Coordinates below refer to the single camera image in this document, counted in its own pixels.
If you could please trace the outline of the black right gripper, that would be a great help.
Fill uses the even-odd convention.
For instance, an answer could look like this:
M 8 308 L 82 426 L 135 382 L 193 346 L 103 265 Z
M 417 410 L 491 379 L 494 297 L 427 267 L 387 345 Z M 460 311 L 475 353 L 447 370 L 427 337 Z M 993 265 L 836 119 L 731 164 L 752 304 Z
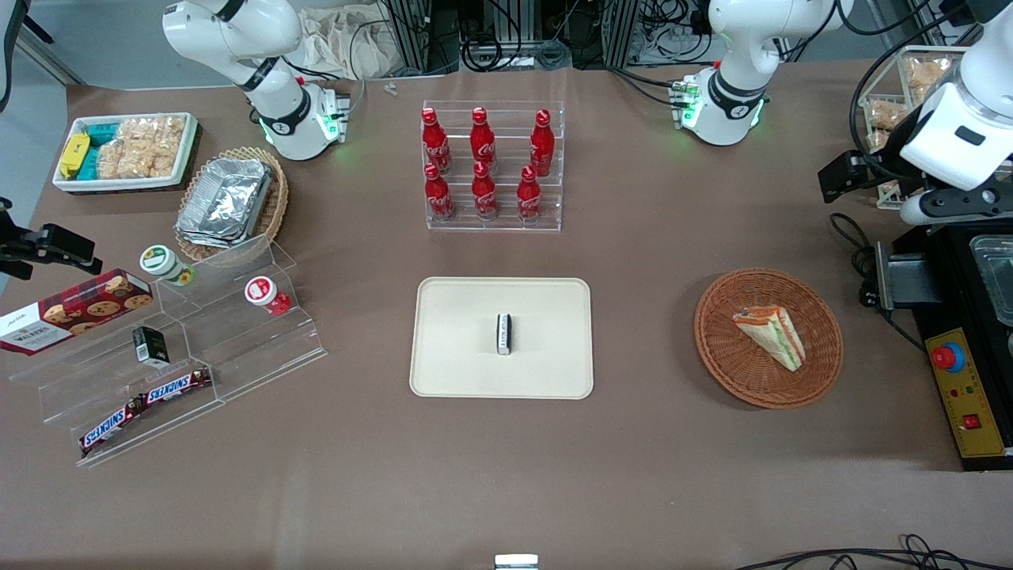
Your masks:
M 94 256 L 94 242 L 61 225 L 44 224 L 40 230 L 19 227 L 9 215 L 10 199 L 1 199 L 1 272 L 17 280 L 32 278 L 32 261 L 38 249 L 49 264 L 65 264 L 92 276 L 104 271 L 104 262 Z

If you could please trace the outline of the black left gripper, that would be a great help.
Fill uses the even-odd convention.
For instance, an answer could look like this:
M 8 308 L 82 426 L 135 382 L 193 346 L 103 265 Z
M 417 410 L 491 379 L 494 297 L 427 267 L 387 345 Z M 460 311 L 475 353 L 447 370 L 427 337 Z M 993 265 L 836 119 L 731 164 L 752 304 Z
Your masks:
M 901 149 L 915 137 L 921 127 L 920 112 L 922 105 L 915 107 L 907 118 L 898 125 L 887 139 L 886 145 L 868 159 L 871 166 L 861 151 L 847 150 L 839 156 L 838 161 L 832 161 L 822 167 L 819 172 L 822 202 L 833 203 L 843 194 L 853 191 L 856 185 L 864 183 L 865 177 L 869 176 L 869 169 L 873 177 L 866 183 L 868 188 L 891 181 L 897 181 L 900 188 L 925 187 L 923 170 L 901 157 Z

